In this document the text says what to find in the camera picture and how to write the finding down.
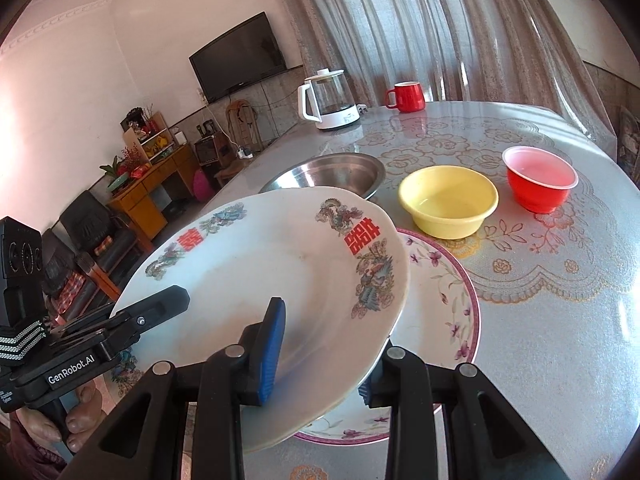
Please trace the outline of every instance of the stainless steel basin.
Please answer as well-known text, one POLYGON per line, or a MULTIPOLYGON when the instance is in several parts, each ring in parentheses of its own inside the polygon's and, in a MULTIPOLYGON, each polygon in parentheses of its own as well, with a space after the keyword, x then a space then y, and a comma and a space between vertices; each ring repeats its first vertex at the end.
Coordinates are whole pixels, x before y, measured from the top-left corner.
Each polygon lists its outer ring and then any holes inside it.
POLYGON ((364 153, 332 153, 316 156, 279 174, 260 190, 289 187, 341 187, 371 197, 385 179, 385 167, 374 156, 364 153))

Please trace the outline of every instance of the yellow plastic basin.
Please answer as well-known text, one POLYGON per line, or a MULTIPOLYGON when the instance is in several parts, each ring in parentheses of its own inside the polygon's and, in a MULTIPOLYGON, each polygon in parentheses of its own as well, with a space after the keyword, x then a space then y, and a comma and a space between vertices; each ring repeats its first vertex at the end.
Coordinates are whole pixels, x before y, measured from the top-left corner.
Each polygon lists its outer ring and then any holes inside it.
POLYGON ((494 184, 460 166, 414 171, 400 184, 398 197, 422 231, 445 240, 475 233, 498 207, 494 184))

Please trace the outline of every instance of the red plastic bowl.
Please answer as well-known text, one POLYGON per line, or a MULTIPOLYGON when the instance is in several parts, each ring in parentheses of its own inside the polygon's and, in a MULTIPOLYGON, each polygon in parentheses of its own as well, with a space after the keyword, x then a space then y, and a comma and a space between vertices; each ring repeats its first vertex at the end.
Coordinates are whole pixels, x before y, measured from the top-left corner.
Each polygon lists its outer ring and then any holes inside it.
POLYGON ((578 184, 568 162, 539 148, 513 146, 502 152, 502 160, 516 202, 533 213, 551 213, 578 184))

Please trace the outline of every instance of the hand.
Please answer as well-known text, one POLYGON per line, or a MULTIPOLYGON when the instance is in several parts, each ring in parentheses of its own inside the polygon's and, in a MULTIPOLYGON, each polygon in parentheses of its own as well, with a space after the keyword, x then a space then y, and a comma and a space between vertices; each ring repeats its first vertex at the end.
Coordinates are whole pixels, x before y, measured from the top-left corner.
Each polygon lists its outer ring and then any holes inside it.
MULTIPOLYGON (((95 428, 107 416, 102 410, 102 394, 96 389, 93 381, 76 388, 76 396, 80 404, 66 416, 66 426, 71 432, 66 444, 74 453, 80 451, 95 428)), ((60 442, 62 438, 53 422, 42 413, 29 408, 21 408, 17 411, 17 416, 36 444, 56 452, 52 444, 60 442)))

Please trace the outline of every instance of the plate with floral rim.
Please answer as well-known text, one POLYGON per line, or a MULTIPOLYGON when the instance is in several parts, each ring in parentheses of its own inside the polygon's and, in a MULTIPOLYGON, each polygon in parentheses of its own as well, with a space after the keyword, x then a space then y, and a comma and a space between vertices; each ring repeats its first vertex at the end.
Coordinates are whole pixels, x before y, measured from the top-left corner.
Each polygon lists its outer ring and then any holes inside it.
MULTIPOLYGON (((425 362, 455 368, 472 363, 480 341, 478 297, 452 254, 430 238, 398 229, 409 261, 409 296, 391 341, 425 362)), ((388 438, 389 408, 368 408, 357 390, 296 437, 329 446, 358 446, 388 438)))
POLYGON ((404 307, 409 261, 377 205, 332 187, 281 189, 183 228, 136 271, 114 313, 174 284, 190 295, 187 312, 123 352, 104 376, 111 397, 159 360, 185 366, 236 343, 279 296, 287 320, 273 393, 241 413, 252 451, 327 413, 367 376, 404 307))

